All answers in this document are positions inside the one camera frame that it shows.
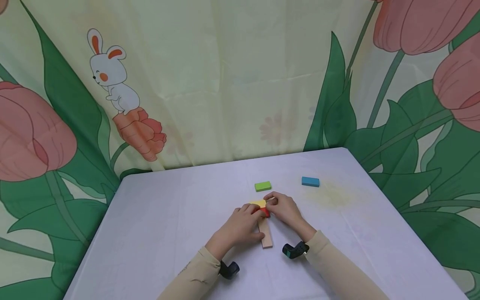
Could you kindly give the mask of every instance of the yellow block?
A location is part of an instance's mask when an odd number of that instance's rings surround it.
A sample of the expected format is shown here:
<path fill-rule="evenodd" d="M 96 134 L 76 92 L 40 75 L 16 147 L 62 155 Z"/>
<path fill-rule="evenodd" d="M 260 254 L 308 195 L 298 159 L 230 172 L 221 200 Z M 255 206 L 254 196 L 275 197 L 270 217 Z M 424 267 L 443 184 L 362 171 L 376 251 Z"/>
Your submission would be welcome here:
<path fill-rule="evenodd" d="M 260 200 L 260 201 L 252 201 L 250 202 L 251 204 L 256 204 L 258 205 L 260 208 L 263 208 L 266 206 L 267 202 L 265 200 Z"/>

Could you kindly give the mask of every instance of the red block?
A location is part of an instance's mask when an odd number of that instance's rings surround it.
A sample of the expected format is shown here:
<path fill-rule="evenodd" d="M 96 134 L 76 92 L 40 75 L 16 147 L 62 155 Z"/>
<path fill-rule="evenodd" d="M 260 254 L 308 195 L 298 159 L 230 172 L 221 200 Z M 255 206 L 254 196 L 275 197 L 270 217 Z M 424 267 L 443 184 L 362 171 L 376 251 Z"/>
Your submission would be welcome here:
<path fill-rule="evenodd" d="M 267 210 L 266 207 L 262 207 L 262 208 L 260 208 L 260 210 L 263 211 L 263 212 L 267 215 L 267 216 L 266 216 L 267 218 L 270 217 L 270 212 Z"/>

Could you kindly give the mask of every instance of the green block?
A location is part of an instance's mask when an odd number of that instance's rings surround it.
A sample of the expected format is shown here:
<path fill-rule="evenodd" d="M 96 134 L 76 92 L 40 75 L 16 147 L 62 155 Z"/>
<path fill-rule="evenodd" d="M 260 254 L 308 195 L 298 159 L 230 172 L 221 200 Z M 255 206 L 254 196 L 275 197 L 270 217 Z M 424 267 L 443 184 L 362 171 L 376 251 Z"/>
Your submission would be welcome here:
<path fill-rule="evenodd" d="M 271 189 L 272 189 L 272 185 L 270 184 L 269 181 L 260 182 L 260 183 L 255 184 L 255 190 L 257 192 L 271 190 Z"/>

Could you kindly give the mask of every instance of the cartoon rabbit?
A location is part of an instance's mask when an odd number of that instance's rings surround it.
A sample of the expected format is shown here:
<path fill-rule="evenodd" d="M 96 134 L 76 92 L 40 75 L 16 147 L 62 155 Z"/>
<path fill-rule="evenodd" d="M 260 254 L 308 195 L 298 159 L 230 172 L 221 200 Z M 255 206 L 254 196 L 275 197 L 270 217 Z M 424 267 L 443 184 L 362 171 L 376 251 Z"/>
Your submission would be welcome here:
<path fill-rule="evenodd" d="M 119 114 L 128 114 L 140 106 L 138 94 L 123 82 L 127 80 L 127 71 L 120 60 L 126 57 L 120 46 L 111 46 L 106 53 L 102 52 L 103 39 L 98 30 L 92 28 L 87 34 L 90 48 L 95 53 L 90 59 L 93 79 L 108 91 L 107 100 Z"/>

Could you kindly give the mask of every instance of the left hand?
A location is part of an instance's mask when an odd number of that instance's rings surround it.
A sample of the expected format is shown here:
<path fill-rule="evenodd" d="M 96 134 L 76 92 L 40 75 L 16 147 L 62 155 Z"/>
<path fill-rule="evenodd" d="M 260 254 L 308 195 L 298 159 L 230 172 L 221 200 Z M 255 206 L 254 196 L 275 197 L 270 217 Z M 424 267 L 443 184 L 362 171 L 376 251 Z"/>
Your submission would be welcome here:
<path fill-rule="evenodd" d="M 253 232 L 257 221 L 265 217 L 265 213 L 256 204 L 244 204 L 235 208 L 225 224 L 213 234 L 205 248 L 221 261 L 227 252 L 235 245 L 261 241 L 265 235 Z"/>

